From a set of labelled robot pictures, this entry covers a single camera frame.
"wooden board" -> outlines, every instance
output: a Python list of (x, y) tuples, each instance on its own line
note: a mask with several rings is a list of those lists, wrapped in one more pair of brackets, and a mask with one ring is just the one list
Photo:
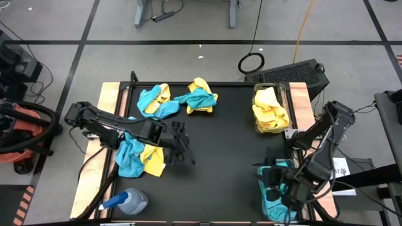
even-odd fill
[[(102, 90), (99, 96), (99, 102), (97, 107), (101, 110), (105, 110), (110, 113), (114, 113), (117, 105), (117, 96), (119, 93), (119, 82), (106, 82), (102, 86)], [(308, 96), (307, 86), (305, 83), (290, 83), (290, 92), (293, 101), (293, 106), (295, 110), (296, 122), (299, 129), (306, 130), (311, 125), (314, 124), (314, 115), (312, 111), (312, 106), (310, 103), (310, 98)], [(128, 92), (124, 91), (121, 100), (121, 109), (119, 112), (120, 116), (124, 115), (126, 100)], [(89, 141), (87, 147), (87, 154), (85, 155), (84, 161), (91, 157), (96, 151), (99, 150), (99, 141)], [(77, 187), (77, 192), (75, 194), (75, 200), (70, 217), (76, 217), (81, 214), (87, 205), (92, 201), (93, 197), (99, 190), (99, 185), (101, 183), (102, 171), (104, 168), (104, 163), (106, 159), (106, 151), (103, 151), (98, 156), (96, 156), (88, 165), (84, 168), (79, 185)], [(110, 165), (109, 172), (113, 167), (114, 161), (112, 159), (112, 164)], [(110, 188), (104, 196), (104, 200), (109, 199)], [(328, 211), (331, 216), (336, 216), (336, 208), (334, 203), (334, 198), (331, 192), (325, 197), (319, 199), (320, 204)], [(106, 211), (101, 211), (101, 217), (106, 217)]]
[[(295, 116), (298, 129), (307, 130), (310, 126), (312, 126), (315, 123), (315, 119), (312, 105), (310, 103), (310, 98), (308, 96), (306, 83), (291, 82), (290, 93), (293, 101), (293, 107), (295, 108)], [(317, 146), (318, 141), (314, 141), (313, 147), (316, 148)], [(314, 150), (312, 149), (307, 151), (307, 155), (312, 153), (314, 153)], [(322, 191), (316, 196), (319, 196), (323, 192), (327, 191), (329, 186), (330, 186), (329, 183), (327, 183), (325, 187), (322, 189)], [(337, 209), (335, 207), (332, 192), (329, 192), (327, 195), (320, 198), (318, 202), (321, 204), (321, 206), (324, 207), (324, 209), (326, 209), (326, 211), (330, 216), (335, 217), (337, 215)], [(315, 213), (315, 217), (317, 220), (321, 219), (320, 216), (318, 216), (317, 212)]]
[[(117, 96), (119, 95), (119, 86), (119, 82), (103, 83), (102, 90), (99, 96), (99, 101), (97, 104), (97, 107), (100, 110), (104, 110), (114, 114)], [(84, 162), (101, 148), (99, 144), (100, 143), (98, 139), (88, 142), (87, 153), (85, 155)], [(105, 159), (106, 150), (99, 153), (82, 170), (70, 218), (74, 218), (80, 215), (98, 192), (101, 184)]]

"gray floor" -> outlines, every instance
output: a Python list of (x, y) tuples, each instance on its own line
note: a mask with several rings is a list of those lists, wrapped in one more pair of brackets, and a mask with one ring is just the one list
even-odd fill
[[(154, 14), (160, 2), (153, 1)], [(0, 11), (0, 20), (26, 40), (80, 40), (94, 0), (14, 0)], [(402, 1), (387, 3), (370, 0), (388, 40), (402, 40)], [(237, 28), (228, 28), (228, 4), (218, 0), (185, 0), (182, 12), (160, 23), (133, 26), (134, 0), (100, 0), (88, 40), (251, 40), (259, 1), (243, 0), (238, 10)], [(257, 32), (258, 40), (295, 40), (309, 0), (264, 1)], [(169, 0), (166, 11), (180, 3)], [(8, 35), (15, 38), (0, 26)], [(305, 26), (303, 40), (381, 40), (361, 0), (316, 1)], [(77, 51), (77, 45), (33, 45), (36, 57), (55, 78), (44, 93), (43, 105), (56, 109)], [(140, 81), (242, 81), (238, 61), (249, 45), (86, 45), (74, 74), (62, 112), (71, 103), (88, 100), (97, 103), (103, 82), (128, 80), (135, 70)], [(402, 54), (402, 46), (392, 46)], [(293, 45), (256, 45), (266, 60), (265, 68), (291, 63)], [(325, 65), (330, 85), (325, 101), (338, 100), (352, 108), (365, 106), (376, 92), (401, 88), (383, 46), (306, 46), (299, 49), (298, 61), (316, 58)], [(251, 69), (257, 59), (246, 62)], [(50, 82), (42, 71), (39, 81)], [(318, 103), (316, 112), (322, 106)], [(82, 147), (87, 141), (74, 133)], [(372, 158), (376, 166), (393, 163), (393, 156), (376, 111), (357, 116), (347, 133), (342, 150), (351, 157)], [(77, 188), (77, 173), (84, 156), (65, 132), (52, 143), (55, 154), (47, 158), (25, 223), (68, 220)], [(0, 184), (29, 184), (31, 175), (18, 176), (8, 164), (0, 165)], [(377, 213), (342, 210), (345, 222), (380, 225)]]

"black tabletop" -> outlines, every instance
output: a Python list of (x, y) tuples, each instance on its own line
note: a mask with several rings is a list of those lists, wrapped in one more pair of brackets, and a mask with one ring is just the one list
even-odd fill
[[(188, 160), (166, 166), (160, 178), (119, 178), (117, 192), (135, 188), (149, 198), (139, 215), (126, 215), (118, 208), (113, 220), (166, 221), (264, 221), (261, 192), (253, 175), (253, 163), (264, 160), (266, 147), (284, 158), (285, 138), (281, 134), (255, 131), (251, 99), (254, 85), (210, 85), (219, 98), (213, 113), (180, 112), (166, 120), (185, 122), (197, 163)], [(136, 85), (129, 101), (128, 116), (142, 117), (136, 106), (139, 93), (152, 85)], [(171, 85), (171, 96), (189, 92), (186, 85)]]

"yellow cloth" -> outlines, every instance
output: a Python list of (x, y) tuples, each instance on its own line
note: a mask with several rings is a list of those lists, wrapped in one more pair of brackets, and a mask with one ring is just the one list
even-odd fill
[(159, 95), (155, 98), (154, 101), (152, 101), (147, 108), (145, 108), (145, 113), (147, 114), (154, 114), (156, 110), (158, 110), (159, 106), (163, 103), (166, 103), (170, 101), (170, 89), (169, 85), (166, 83), (160, 84), (161, 87), (161, 92)]
[(144, 163), (145, 172), (157, 177), (161, 176), (165, 168), (165, 163), (163, 162), (163, 148), (146, 144), (139, 158)]
[(257, 118), (257, 129), (260, 132), (286, 128), (289, 124), (288, 113), (276, 100), (273, 87), (257, 91), (253, 111)]
[[(207, 93), (212, 94), (211, 89), (208, 86), (208, 83), (204, 79), (202, 79), (200, 77), (195, 78), (194, 82), (191, 83), (188, 86), (188, 88), (190, 89), (190, 92), (194, 92), (194, 90), (196, 88), (201, 88), (201, 89), (207, 91)], [(215, 101), (217, 101), (218, 100), (218, 94), (213, 94), (213, 95), (214, 95)], [(187, 114), (191, 114), (194, 110), (206, 111), (208, 113), (211, 113), (213, 111), (212, 106), (210, 106), (210, 107), (200, 107), (198, 109), (191, 109), (189, 106), (187, 106)]]

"clear bin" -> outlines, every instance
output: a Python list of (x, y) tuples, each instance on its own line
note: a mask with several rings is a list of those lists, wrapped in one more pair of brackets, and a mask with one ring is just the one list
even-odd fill
[(279, 105), (282, 106), (285, 109), (286, 113), (288, 114), (289, 124), (285, 128), (277, 128), (277, 129), (275, 129), (275, 128), (271, 128), (271, 129), (264, 128), (264, 132), (260, 132), (258, 130), (258, 128), (257, 128), (257, 125), (258, 125), (257, 118), (254, 115), (254, 118), (256, 118), (255, 129), (256, 129), (256, 131), (258, 133), (266, 133), (266, 132), (280, 133), (280, 132), (285, 131), (288, 128), (291, 128), (291, 126), (292, 126), (292, 121), (291, 121), (290, 112), (289, 112), (289, 103), (288, 103), (288, 99), (287, 99), (287, 96), (286, 96), (286, 87), (284, 85), (282, 85), (280, 83), (259, 83), (259, 84), (256, 84), (254, 86), (254, 93), (253, 93), (253, 99), (252, 99), (253, 105), (254, 105), (254, 97), (256, 96), (257, 91), (258, 90), (264, 90), (264, 89), (267, 89), (267, 88), (270, 88), (270, 87), (274, 87), (276, 100), (278, 101)]

